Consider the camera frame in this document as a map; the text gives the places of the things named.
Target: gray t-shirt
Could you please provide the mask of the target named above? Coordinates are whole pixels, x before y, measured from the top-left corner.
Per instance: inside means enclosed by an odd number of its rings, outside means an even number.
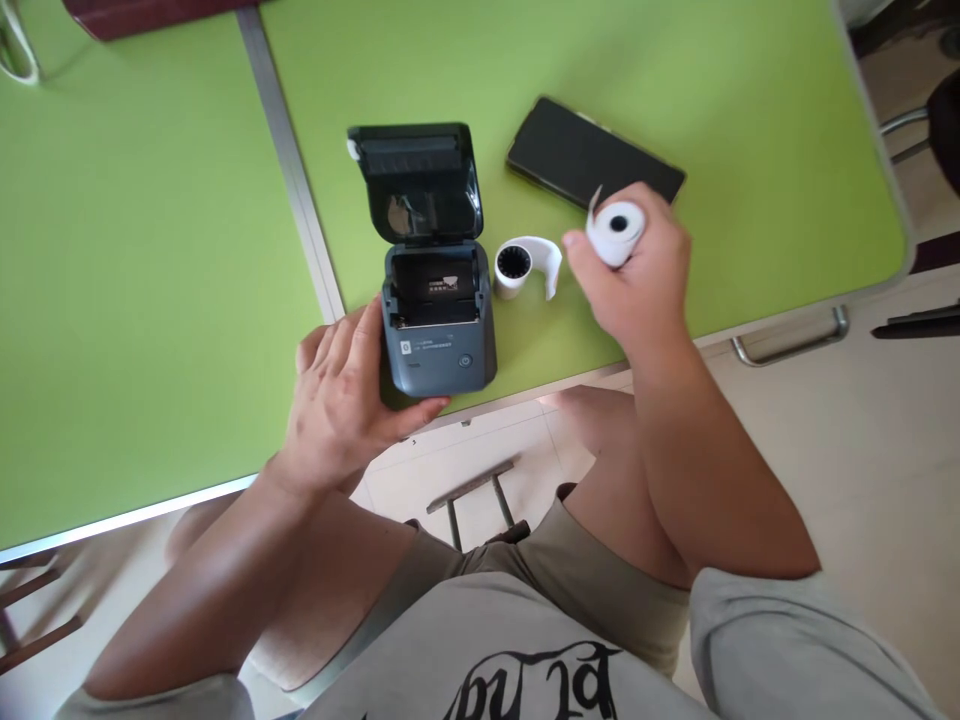
[[[709,710],[519,580],[455,578],[404,613],[303,718],[943,717],[822,575],[788,582],[704,570],[691,630]],[[221,675],[126,702],[78,690],[58,718],[252,720],[253,711],[243,685]]]

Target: black smartphone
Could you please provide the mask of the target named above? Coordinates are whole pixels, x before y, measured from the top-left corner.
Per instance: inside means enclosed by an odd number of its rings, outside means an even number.
[[[601,127],[585,115],[541,96],[507,152],[507,166],[586,209],[634,182],[645,182],[673,203],[687,175]]]

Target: red object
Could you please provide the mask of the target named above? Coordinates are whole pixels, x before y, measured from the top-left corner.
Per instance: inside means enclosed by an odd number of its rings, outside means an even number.
[[[259,0],[63,0],[73,19],[106,42],[230,12]]]

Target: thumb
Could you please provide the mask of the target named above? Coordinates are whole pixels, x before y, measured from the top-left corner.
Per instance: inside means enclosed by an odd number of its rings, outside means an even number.
[[[592,299],[595,293],[599,293],[600,289],[610,282],[613,271],[597,256],[596,250],[582,230],[568,232],[563,236],[563,244],[567,248],[570,269],[587,299]]]
[[[412,408],[395,413],[390,419],[390,434],[396,440],[410,437],[417,430],[433,422],[434,418],[450,404],[450,398],[429,398],[422,400]]]

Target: metal drawer handle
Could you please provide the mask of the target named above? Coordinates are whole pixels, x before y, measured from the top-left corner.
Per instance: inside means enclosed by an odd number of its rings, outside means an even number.
[[[833,320],[837,324],[836,330],[834,330],[830,335],[822,338],[816,338],[805,342],[802,345],[797,345],[796,347],[786,348],[785,350],[780,350],[779,352],[773,353],[773,355],[768,355],[767,357],[760,358],[758,360],[753,359],[747,353],[747,348],[743,344],[743,338],[737,336],[733,338],[730,342],[733,344],[734,352],[737,353],[737,357],[740,359],[744,365],[748,367],[767,367],[778,363],[781,360],[786,360],[787,358],[796,357],[797,355],[802,355],[805,352],[810,352],[811,350],[817,350],[827,345],[833,345],[833,343],[840,342],[843,340],[847,333],[850,332],[850,318],[847,317],[847,309],[843,305],[833,308]]]

